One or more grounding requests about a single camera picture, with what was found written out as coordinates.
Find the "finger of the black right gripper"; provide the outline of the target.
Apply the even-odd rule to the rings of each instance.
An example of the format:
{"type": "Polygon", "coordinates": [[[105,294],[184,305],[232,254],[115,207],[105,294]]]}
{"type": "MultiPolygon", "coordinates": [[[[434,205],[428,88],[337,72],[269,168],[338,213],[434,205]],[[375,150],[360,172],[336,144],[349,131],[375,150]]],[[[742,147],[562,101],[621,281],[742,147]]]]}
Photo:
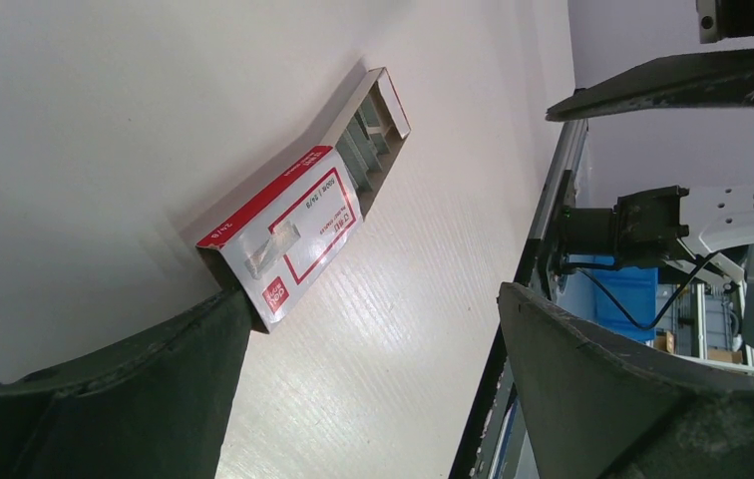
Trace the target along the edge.
{"type": "Polygon", "coordinates": [[[754,49],[657,58],[549,107],[568,122],[656,109],[754,108],[754,49]]]}

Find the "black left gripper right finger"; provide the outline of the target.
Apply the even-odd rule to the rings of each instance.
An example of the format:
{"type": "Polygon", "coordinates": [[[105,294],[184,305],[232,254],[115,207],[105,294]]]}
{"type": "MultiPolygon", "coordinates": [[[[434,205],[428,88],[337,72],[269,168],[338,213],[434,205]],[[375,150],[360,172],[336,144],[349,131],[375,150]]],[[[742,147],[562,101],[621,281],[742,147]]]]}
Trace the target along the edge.
{"type": "Polygon", "coordinates": [[[542,329],[544,478],[754,478],[754,376],[658,351],[560,308],[542,329]]]}

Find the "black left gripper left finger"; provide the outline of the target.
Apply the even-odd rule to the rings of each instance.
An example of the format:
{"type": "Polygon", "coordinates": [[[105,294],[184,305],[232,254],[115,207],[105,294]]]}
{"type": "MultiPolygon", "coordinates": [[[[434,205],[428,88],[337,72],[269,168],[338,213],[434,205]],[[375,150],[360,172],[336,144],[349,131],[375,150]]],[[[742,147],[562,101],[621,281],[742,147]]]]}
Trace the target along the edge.
{"type": "Polygon", "coordinates": [[[80,358],[0,383],[0,478],[211,478],[251,332],[224,291],[80,358]]]}

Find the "red white staple box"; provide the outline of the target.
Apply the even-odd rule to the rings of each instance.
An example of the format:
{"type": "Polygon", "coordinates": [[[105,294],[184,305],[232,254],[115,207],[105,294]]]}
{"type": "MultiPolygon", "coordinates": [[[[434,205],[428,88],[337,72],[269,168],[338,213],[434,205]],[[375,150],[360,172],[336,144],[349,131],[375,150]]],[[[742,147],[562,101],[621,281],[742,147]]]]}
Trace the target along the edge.
{"type": "Polygon", "coordinates": [[[195,247],[222,287],[246,294],[253,329],[270,333],[362,222],[342,157],[316,146],[195,247]]]}

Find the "grey staple box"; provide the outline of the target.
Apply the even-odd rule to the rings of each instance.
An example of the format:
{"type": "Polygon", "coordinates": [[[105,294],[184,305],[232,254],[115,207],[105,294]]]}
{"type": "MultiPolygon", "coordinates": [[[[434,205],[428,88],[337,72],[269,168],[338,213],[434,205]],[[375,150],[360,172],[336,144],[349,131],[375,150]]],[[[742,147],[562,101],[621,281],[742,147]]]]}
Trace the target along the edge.
{"type": "Polygon", "coordinates": [[[366,216],[411,134],[389,70],[368,71],[320,144],[338,151],[366,216]]]}

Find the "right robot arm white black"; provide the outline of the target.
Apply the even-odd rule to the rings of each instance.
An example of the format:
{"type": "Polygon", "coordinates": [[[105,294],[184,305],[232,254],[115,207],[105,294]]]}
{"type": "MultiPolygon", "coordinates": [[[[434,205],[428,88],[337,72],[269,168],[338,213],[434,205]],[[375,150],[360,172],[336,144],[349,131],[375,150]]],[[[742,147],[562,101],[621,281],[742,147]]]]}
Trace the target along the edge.
{"type": "MultiPolygon", "coordinates": [[[[552,122],[655,109],[754,108],[754,49],[661,57],[548,108],[552,122]]],[[[563,252],[610,255],[614,267],[684,260],[719,281],[740,282],[742,267],[723,250],[754,244],[754,185],[670,186],[621,197],[608,209],[561,214],[563,252]]]]}

